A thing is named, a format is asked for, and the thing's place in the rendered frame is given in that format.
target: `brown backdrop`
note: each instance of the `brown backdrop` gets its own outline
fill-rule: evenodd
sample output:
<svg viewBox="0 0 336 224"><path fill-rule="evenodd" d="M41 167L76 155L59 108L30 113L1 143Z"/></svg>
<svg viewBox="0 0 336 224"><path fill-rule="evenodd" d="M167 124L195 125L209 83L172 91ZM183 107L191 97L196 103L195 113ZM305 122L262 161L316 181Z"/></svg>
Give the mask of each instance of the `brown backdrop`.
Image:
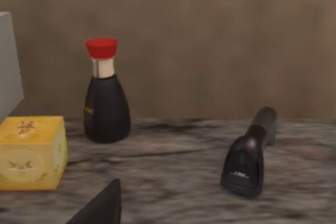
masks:
<svg viewBox="0 0 336 224"><path fill-rule="evenodd" d="M14 114L81 116L85 41L119 39L132 115L336 115L336 0L0 0L25 100Z"/></svg>

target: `yellow box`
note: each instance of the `yellow box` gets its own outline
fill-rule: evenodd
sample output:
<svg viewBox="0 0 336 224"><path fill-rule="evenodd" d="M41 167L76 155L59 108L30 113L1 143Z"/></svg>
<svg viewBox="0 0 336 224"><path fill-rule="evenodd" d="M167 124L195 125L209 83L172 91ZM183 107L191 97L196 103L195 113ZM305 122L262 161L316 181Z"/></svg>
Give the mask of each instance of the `yellow box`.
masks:
<svg viewBox="0 0 336 224"><path fill-rule="evenodd" d="M62 116L7 117L0 124L0 190L56 190L67 161Z"/></svg>

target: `gray marble surface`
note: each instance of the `gray marble surface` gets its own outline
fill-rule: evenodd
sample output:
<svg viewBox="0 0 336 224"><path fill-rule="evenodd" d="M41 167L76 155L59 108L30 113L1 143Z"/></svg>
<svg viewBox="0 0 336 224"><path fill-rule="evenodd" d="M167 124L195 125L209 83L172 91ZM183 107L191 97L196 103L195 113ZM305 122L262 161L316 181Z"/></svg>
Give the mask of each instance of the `gray marble surface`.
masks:
<svg viewBox="0 0 336 224"><path fill-rule="evenodd" d="M135 120L130 136L97 145L67 121L69 164L51 192L0 192L0 224L64 224L114 178L123 224L336 223L336 122L287 120L265 150L262 195L219 188L232 141L249 120Z"/></svg>

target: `barcode scanner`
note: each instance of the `barcode scanner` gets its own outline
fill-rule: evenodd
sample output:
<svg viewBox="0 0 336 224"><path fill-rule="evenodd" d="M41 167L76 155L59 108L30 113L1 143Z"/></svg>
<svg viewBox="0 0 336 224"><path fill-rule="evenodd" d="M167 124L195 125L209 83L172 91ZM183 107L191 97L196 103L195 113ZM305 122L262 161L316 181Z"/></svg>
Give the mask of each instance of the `barcode scanner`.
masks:
<svg viewBox="0 0 336 224"><path fill-rule="evenodd" d="M231 193L257 197L264 181L265 145L275 143L277 112L264 107L253 118L245 135L231 145L225 159L220 186Z"/></svg>

